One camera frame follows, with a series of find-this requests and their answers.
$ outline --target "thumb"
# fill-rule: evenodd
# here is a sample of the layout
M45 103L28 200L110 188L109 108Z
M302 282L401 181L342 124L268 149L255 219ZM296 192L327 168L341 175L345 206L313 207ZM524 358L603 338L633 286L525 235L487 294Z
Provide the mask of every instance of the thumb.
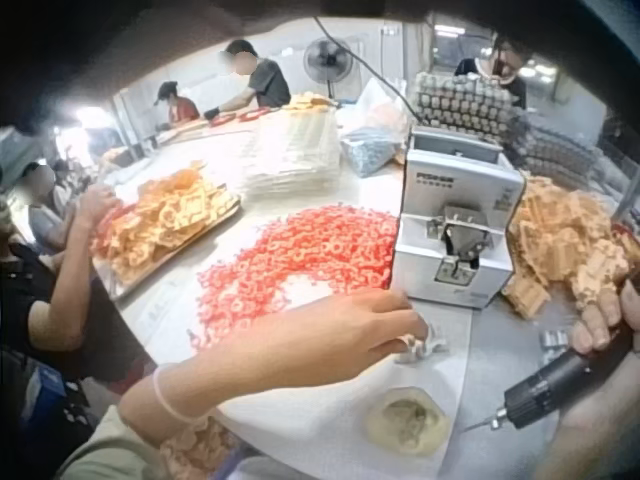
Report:
M399 338L384 342L383 344L369 350L372 358L371 365L378 363L380 360L388 357L392 353L405 353L408 348L407 344Z
M620 295L622 315L633 330L640 331L640 295L627 280Z

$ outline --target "person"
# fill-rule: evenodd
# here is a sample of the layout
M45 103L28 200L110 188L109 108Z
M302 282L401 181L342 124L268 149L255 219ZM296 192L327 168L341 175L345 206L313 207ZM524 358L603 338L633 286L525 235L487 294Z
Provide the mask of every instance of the person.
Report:
M66 250L46 256L10 241L16 229L7 202L0 199L2 346L51 366L64 378L94 377L113 388L140 378L145 361L100 279L91 281L93 232L118 203L108 187L89 187L79 198Z
M491 56L487 59L465 58L454 75L475 73L486 79L496 79L513 97L513 105L527 108L527 85L518 76L520 69L531 58L531 50L502 35L496 37Z
M424 340L427 325L406 296L388 290L334 295L262 318L132 387L57 478L168 479L157 447L216 405L276 388L349 380L405 352L398 338L404 335Z
M571 332L571 345L583 354L602 350L611 340L609 328L621 321L634 331L634 350L640 350L640 296L629 281L620 297L605 290L597 304L585 308ZM563 412L535 480L591 478L625 431L639 423L640 355L630 352L600 388ZM640 471L624 478L640 478Z
M233 112L249 106L254 98L259 107L279 108L291 101L289 85L276 62L260 58L253 45L246 40L234 40L226 48L233 56L238 75L249 75L249 85L226 103L204 113L211 120L223 112Z
M178 95L178 82L164 82L160 85L158 99L154 105L160 101L169 104L169 125L172 128L200 118L196 104L187 97Z
M44 253L64 250L75 215L68 190L56 185L54 171L36 162L22 171L22 185L29 198L29 227Z

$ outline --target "red shirt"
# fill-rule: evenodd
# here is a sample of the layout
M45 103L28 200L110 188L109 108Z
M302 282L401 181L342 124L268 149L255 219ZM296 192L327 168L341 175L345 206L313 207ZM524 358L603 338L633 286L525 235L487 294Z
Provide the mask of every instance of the red shirt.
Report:
M179 123L185 120L197 120L200 112L196 104L185 97L177 97L175 107L169 108L169 123Z

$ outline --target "hair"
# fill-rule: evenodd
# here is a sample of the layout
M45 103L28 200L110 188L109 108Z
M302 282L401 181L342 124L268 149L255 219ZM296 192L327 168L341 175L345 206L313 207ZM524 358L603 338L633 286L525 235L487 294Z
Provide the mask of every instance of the hair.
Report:
M525 62L533 56L533 50L501 34L499 34L493 42L493 51L497 52L498 50L511 50Z
M253 45L251 45L249 42L247 42L242 38L234 40L229 45L227 45L227 48L225 49L225 51L227 53L230 53L231 55L235 55L240 52L247 52L253 55L254 57L258 56L258 53L253 48Z
M164 82L158 89L158 100L168 100L171 94L178 96L178 82Z
M40 164L38 162L31 162L29 165L24 167L20 178L26 178L31 172L35 172L39 166Z

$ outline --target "black fan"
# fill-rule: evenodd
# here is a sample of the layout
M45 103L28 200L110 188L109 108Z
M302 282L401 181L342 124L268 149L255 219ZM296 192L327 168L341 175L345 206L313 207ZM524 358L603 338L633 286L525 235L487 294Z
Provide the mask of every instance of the black fan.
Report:
M333 84L344 79L353 66L353 57L331 40L318 39L304 52L304 69L313 80L326 83L329 98L333 98Z

